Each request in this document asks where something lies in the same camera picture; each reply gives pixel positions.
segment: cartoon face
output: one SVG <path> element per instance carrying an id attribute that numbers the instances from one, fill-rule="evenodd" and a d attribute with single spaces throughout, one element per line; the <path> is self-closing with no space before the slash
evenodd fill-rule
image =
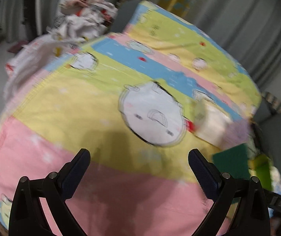
<path id="1" fill-rule="evenodd" d="M 233 77 L 235 77 L 237 75 L 237 73 L 230 73 L 230 74 L 228 74 L 228 77 L 229 78 L 233 78 Z"/>
<path id="2" fill-rule="evenodd" d="M 205 70 L 207 69 L 207 62 L 204 59 L 197 57 L 193 59 L 192 67 L 197 71 Z"/>
<path id="3" fill-rule="evenodd" d="M 158 9 L 157 5 L 155 5 L 155 4 L 152 3 L 152 2 L 146 3 L 146 7 L 147 7 L 149 10 L 153 10 L 153 11 L 155 11 L 155 10 Z"/>
<path id="4" fill-rule="evenodd" d="M 255 105 L 251 105 L 251 115 L 254 116 L 256 113 L 257 107 Z"/>
<path id="5" fill-rule="evenodd" d="M 79 70 L 94 70 L 98 64 L 97 58 L 88 52 L 79 52 L 74 56 L 71 67 Z"/>
<path id="6" fill-rule="evenodd" d="M 169 53 L 168 56 L 171 60 L 181 64 L 181 59 L 177 55 Z"/>
<path id="7" fill-rule="evenodd" d="M 156 82 L 126 86 L 120 97 L 120 112 L 127 126 L 153 145 L 175 144 L 186 130 L 182 106 Z"/>
<path id="8" fill-rule="evenodd" d="M 226 54 L 227 59 L 231 60 L 231 61 L 235 61 L 235 59 L 233 58 L 233 56 L 231 56 L 229 53 Z"/>
<path id="9" fill-rule="evenodd" d="M 247 104 L 246 103 L 242 102 L 239 107 L 240 107 L 242 112 L 246 112 L 247 111 Z"/>
<path id="10" fill-rule="evenodd" d="M 215 104 L 215 101 L 209 95 L 207 95 L 206 93 L 199 91 L 199 90 L 193 90 L 192 97 L 196 101 L 201 101 L 202 99 L 205 99 L 205 100 L 210 101 Z"/>
<path id="11" fill-rule="evenodd" d="M 239 108 L 239 106 L 234 103 L 234 102 L 231 102 L 231 108 L 233 111 L 235 111 L 238 115 L 241 115 L 242 114 L 242 111 L 241 109 Z"/>
<path id="12" fill-rule="evenodd" d="M 142 13 L 138 16 L 138 22 L 144 24 L 147 21 L 147 13 Z"/>
<path id="13" fill-rule="evenodd" d="M 9 225 L 9 215 L 10 215 L 12 204 L 13 202 L 10 199 L 8 199 L 4 194 L 1 195 L 0 215 L 7 228 Z"/>
<path id="14" fill-rule="evenodd" d="M 219 87 L 217 84 L 215 84 L 215 86 L 216 86 L 216 92 L 217 92 L 219 95 L 224 96 L 225 93 L 224 93 L 222 87 Z"/>
<path id="15" fill-rule="evenodd" d="M 128 47 L 130 47 L 133 50 L 145 53 L 145 54 L 152 54 L 153 51 L 148 48 L 147 46 L 141 44 L 140 42 L 137 41 L 129 41 L 126 43 Z"/>

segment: bed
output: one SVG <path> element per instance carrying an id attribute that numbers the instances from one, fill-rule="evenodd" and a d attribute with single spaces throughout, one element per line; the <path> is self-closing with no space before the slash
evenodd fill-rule
<path id="1" fill-rule="evenodd" d="M 197 148 L 211 160 L 220 151 L 194 135 L 201 99 L 238 121 L 253 116 L 261 96 L 209 36 L 153 3 L 139 3 L 123 33 L 63 54 L 6 104 L 1 224 L 8 228 L 22 176 L 43 178 L 86 148 L 91 164 L 67 205 L 88 235 L 191 235 L 213 202 L 192 173 L 188 152 Z M 226 219 L 218 234 L 228 226 Z"/>

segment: pile of clothes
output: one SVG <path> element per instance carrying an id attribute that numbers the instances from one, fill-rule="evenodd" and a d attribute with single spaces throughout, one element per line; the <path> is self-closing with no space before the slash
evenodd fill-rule
<path id="1" fill-rule="evenodd" d="M 117 8 L 105 0 L 65 0 L 59 4 L 60 14 L 48 34 L 33 40 L 6 66 L 9 80 L 4 98 L 9 101 L 19 88 L 39 69 L 61 54 L 103 35 L 117 14 Z"/>

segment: red spot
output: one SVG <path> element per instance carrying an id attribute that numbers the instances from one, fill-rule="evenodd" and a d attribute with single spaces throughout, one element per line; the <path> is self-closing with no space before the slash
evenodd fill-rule
<path id="1" fill-rule="evenodd" d="M 6 63 L 6 66 L 5 66 L 8 70 L 10 70 L 10 71 L 13 71 L 13 67 L 10 65 L 10 64 L 8 64 L 8 63 Z"/>
<path id="2" fill-rule="evenodd" d="M 193 122 L 191 122 L 190 120 L 186 119 L 186 123 L 187 123 L 187 131 L 189 132 L 194 132 L 195 131 L 195 126 L 193 124 Z"/>
<path id="3" fill-rule="evenodd" d="M 80 9 L 80 11 L 77 11 L 75 15 L 76 15 L 77 17 L 80 17 L 82 11 L 83 11 L 83 9 Z"/>
<path id="4" fill-rule="evenodd" d="M 72 55 L 75 55 L 75 54 L 78 53 L 79 51 L 80 51 L 80 49 L 77 47 L 77 48 L 75 48 L 75 49 L 71 49 L 71 50 L 69 51 L 69 53 L 72 54 Z"/>
<path id="5" fill-rule="evenodd" d="M 144 57 L 139 56 L 138 59 L 141 61 L 147 62 L 147 60 Z"/>

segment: green cloth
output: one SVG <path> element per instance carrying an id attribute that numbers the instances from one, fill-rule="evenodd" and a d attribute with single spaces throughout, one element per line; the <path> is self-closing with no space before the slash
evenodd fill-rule
<path id="1" fill-rule="evenodd" d="M 265 154 L 260 154 L 249 162 L 250 168 L 255 171 L 264 189 L 272 191 L 272 180 L 270 173 L 270 160 Z"/>
<path id="2" fill-rule="evenodd" d="M 228 172 L 233 178 L 250 179 L 246 144 L 214 154 L 213 163 L 221 173 Z"/>

